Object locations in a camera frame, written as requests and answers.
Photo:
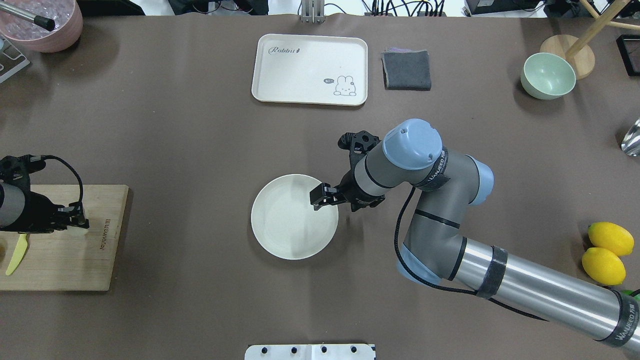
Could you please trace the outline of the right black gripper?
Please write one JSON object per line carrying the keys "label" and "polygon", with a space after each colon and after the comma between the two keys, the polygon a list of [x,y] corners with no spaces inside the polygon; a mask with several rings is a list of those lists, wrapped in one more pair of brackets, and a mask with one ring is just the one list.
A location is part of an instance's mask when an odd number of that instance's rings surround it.
{"label": "right black gripper", "polygon": [[362,189],[356,178],[356,168],[366,155],[380,143],[380,138],[362,130],[360,132],[346,132],[338,140],[341,150],[349,151],[350,170],[342,177],[336,187],[329,183],[320,183],[310,191],[310,203],[314,211],[322,207],[337,206],[350,203],[350,211],[356,212],[362,208],[377,207],[386,199],[384,194],[370,194]]}

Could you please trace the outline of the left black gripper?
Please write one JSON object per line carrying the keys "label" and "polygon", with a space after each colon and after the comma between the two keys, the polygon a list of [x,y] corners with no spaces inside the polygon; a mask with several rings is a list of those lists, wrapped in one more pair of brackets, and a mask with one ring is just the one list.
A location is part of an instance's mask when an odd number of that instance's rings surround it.
{"label": "left black gripper", "polygon": [[31,191],[30,174],[43,170],[50,155],[7,155],[1,159],[2,231],[48,234],[54,231],[89,229],[82,202],[52,203],[43,194]]}

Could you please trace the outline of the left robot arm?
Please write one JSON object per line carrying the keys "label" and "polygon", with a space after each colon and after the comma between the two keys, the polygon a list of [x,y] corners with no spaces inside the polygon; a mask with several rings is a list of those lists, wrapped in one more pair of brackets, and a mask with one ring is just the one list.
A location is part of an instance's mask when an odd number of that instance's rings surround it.
{"label": "left robot arm", "polygon": [[[56,160],[73,173],[78,182],[78,201],[64,206],[31,190],[30,175],[44,170],[47,160]],[[82,179],[61,157],[7,155],[0,161],[0,178],[0,230],[20,234],[50,234],[69,227],[90,228],[82,203]]]}

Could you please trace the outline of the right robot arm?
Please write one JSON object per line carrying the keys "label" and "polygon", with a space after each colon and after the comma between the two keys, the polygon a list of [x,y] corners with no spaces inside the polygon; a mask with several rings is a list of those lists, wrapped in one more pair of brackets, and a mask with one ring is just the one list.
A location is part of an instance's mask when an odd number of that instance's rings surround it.
{"label": "right robot arm", "polygon": [[323,182],[310,191],[314,210],[343,203],[352,212],[374,208],[402,183],[420,191],[404,241],[393,240],[403,276],[639,353],[639,303],[633,296],[460,234],[467,209],[492,193],[494,174],[471,155],[446,148],[428,121],[410,118],[384,138],[346,132],[338,146],[349,151],[350,169],[337,186]]}

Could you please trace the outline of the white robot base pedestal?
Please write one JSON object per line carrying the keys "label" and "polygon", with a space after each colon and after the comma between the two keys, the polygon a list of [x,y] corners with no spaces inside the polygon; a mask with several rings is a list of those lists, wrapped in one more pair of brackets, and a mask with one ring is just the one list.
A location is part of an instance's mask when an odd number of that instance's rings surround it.
{"label": "white robot base pedestal", "polygon": [[376,347],[366,343],[254,344],[245,360],[376,360]]}

